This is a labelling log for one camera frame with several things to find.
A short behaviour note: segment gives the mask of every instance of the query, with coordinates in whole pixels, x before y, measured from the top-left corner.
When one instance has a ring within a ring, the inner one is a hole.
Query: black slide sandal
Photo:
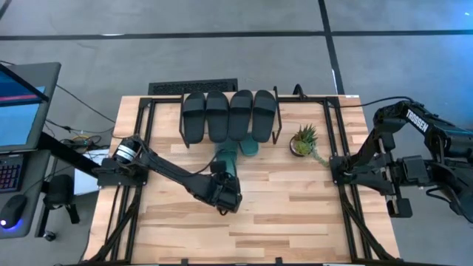
[[[253,108],[253,93],[242,90],[230,101],[230,117],[228,119],[228,137],[235,141],[242,141],[248,133],[251,110]]]
[[[208,123],[208,138],[214,143],[226,141],[228,133],[227,96],[221,92],[209,92],[205,118]]]
[[[195,144],[204,138],[205,95],[201,92],[191,93],[183,105],[184,138],[187,143]]]
[[[254,96],[253,128],[251,136],[259,143],[269,140],[273,131],[274,115],[276,114],[276,99],[265,90],[260,90]]]

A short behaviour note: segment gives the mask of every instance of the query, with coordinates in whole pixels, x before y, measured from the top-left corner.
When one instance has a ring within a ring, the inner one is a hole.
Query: robotic arm
[[[238,177],[225,171],[224,162],[210,163],[212,174],[190,173],[159,157],[137,135],[123,139],[112,160],[119,166],[114,174],[133,178],[144,171],[155,171],[181,184],[196,200],[216,207],[222,215],[229,211],[236,213],[242,201]],[[99,168],[96,171],[100,178],[101,172],[109,174],[110,170]]]
[[[473,132],[428,112],[422,104],[401,101],[380,108],[373,118],[374,129],[357,154],[334,157],[330,161],[333,179],[338,183],[365,185],[387,196],[388,210],[393,217],[411,217],[408,199],[401,196],[400,186],[437,185],[457,214],[473,220]],[[423,136],[432,160],[421,156],[393,160],[395,148],[392,134],[406,123]]]

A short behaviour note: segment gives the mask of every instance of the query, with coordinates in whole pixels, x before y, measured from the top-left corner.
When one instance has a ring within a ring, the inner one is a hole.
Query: keyboard
[[[23,155],[0,156],[0,193],[21,189]]]

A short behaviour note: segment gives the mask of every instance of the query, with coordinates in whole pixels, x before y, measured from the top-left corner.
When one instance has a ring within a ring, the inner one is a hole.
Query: slipper
[[[269,140],[273,131],[274,115],[276,114],[276,99],[265,90],[260,90],[254,96],[253,129],[251,136],[259,143]]]
[[[255,156],[258,154],[258,143],[254,141],[250,133],[247,133],[245,139],[239,142],[239,148],[245,156]]]
[[[207,94],[205,118],[208,122],[208,137],[212,142],[222,143],[228,133],[228,99],[221,92]]]
[[[234,177],[237,176],[237,149],[238,142],[230,139],[215,145],[215,152],[220,151],[217,154],[217,161],[224,161],[227,173]]]
[[[235,141],[245,139],[250,124],[253,108],[253,93],[242,90],[232,97],[230,102],[230,117],[228,119],[228,137]]]
[[[184,138],[187,143],[199,143],[204,138],[205,95],[191,93],[183,104]]]

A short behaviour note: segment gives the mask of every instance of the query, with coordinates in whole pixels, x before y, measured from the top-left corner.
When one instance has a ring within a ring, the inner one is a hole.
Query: monitor screen
[[[27,88],[6,72],[0,71],[0,104],[2,106],[40,103],[40,97],[32,92],[31,89],[34,89],[34,87]]]
[[[36,88],[44,92],[44,87]],[[25,145],[40,103],[0,106],[0,146]]]

